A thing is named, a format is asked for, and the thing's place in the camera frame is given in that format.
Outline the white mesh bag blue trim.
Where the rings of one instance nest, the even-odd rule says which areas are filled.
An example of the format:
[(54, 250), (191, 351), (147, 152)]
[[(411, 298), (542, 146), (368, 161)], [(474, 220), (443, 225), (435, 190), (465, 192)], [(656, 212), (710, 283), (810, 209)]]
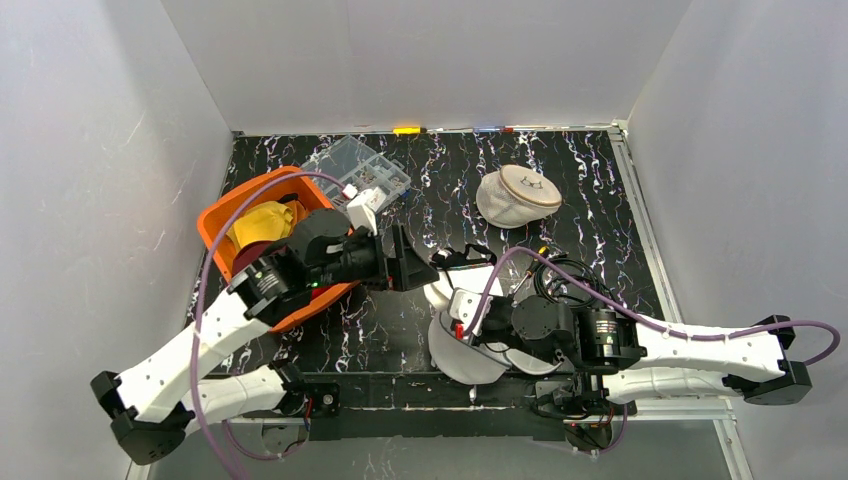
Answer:
[(480, 346), (466, 345), (448, 331), (451, 318), (436, 313), (428, 327), (428, 349), (431, 364), (450, 379), (464, 385), (487, 385), (496, 382), (507, 370), (544, 376), (555, 372), (561, 362), (549, 363), (505, 344), (494, 342)]

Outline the maroon bra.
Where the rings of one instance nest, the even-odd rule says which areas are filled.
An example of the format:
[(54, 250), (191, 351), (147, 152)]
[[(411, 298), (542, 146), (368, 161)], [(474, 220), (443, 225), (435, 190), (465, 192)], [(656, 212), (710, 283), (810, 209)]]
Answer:
[(235, 277), (261, 256), (267, 255), (272, 245), (273, 241), (256, 241), (242, 248), (233, 259), (231, 277)]

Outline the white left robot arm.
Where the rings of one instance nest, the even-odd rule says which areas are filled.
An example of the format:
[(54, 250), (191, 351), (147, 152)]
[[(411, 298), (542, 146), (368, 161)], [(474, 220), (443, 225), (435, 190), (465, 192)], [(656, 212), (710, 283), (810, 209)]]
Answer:
[(211, 372), (307, 307), (317, 289), (358, 283), (406, 292), (435, 282), (437, 271), (415, 251), (406, 229), (396, 224), (391, 234), (394, 251), (386, 254), (373, 228), (354, 226), (335, 209), (313, 211), (236, 273), (158, 351), (123, 372), (96, 375), (90, 385), (120, 448), (134, 463), (148, 465), (213, 422), (286, 409), (302, 416), (334, 414), (337, 386), (307, 381), (289, 362), (228, 378), (212, 378)]

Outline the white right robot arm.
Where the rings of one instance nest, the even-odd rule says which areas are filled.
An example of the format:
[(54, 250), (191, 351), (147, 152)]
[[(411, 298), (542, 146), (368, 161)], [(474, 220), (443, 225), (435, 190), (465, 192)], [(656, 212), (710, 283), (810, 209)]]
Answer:
[(578, 395), (624, 405), (637, 399), (737, 396), (753, 405), (800, 402), (812, 388), (807, 366), (787, 351), (796, 333), (786, 316), (748, 328), (639, 322), (606, 309), (573, 309), (542, 296), (497, 297), (480, 328), (485, 346), (505, 346), (517, 369), (577, 376)]

